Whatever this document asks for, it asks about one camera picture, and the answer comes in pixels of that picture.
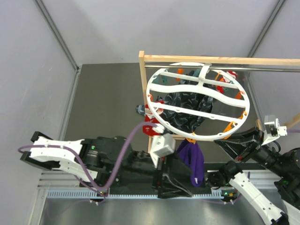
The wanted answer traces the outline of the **red santa sock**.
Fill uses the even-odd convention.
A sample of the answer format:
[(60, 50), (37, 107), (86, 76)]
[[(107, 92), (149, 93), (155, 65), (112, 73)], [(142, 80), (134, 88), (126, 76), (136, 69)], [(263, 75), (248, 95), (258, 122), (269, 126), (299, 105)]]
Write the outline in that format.
[[(155, 108), (155, 111), (159, 115), (161, 115), (163, 113), (163, 109), (161, 109), (161, 108)], [(148, 105), (145, 105), (145, 120), (144, 121), (159, 124), (159, 121), (153, 116), (153, 113), (149, 109)], [(156, 130), (157, 129), (155, 127), (152, 127), (149, 125), (145, 125), (142, 127), (143, 133), (145, 133), (148, 136), (162, 135), (162, 133), (158, 133), (158, 132), (156, 132)]]

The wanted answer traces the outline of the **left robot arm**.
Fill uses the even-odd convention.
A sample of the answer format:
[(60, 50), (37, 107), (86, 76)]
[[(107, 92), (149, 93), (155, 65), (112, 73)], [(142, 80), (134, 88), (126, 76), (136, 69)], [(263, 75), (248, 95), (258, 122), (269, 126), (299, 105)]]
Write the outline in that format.
[(155, 195), (160, 199), (192, 197), (200, 184), (189, 160), (175, 151), (170, 134), (152, 138), (147, 151), (135, 151), (123, 136), (58, 141), (35, 132), (32, 144), (19, 148), (31, 166), (75, 176), (98, 196)]

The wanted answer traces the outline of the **purple sock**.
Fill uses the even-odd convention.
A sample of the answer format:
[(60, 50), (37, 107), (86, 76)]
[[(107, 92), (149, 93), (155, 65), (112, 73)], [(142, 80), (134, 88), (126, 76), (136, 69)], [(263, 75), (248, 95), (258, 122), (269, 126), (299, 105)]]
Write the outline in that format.
[(194, 187), (200, 187), (204, 179), (204, 156), (200, 146), (195, 142), (183, 140), (176, 150), (176, 154), (191, 170), (190, 180)]

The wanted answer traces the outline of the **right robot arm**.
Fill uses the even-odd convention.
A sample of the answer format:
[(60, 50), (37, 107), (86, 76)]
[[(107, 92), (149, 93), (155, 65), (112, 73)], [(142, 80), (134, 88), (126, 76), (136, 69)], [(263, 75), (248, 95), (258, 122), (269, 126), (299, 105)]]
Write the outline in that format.
[(266, 225), (300, 223), (300, 149), (286, 153), (269, 146), (289, 129), (254, 127), (226, 139), (215, 140), (231, 161), (209, 173), (213, 188), (236, 189), (255, 209)]

